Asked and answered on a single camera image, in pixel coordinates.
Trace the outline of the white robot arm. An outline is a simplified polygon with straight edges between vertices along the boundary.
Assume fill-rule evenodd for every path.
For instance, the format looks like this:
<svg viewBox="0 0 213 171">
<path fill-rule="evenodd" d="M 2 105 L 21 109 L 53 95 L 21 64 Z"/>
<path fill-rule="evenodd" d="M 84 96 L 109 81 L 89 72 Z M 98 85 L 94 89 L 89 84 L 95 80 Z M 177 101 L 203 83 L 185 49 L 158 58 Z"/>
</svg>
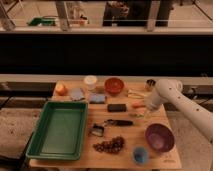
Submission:
<svg viewBox="0 0 213 171">
<path fill-rule="evenodd" d="M 149 111 L 156 111 L 166 102 L 172 103 L 213 144 L 213 113 L 182 94 L 179 80 L 159 79 L 151 94 L 145 98 Z"/>
</svg>

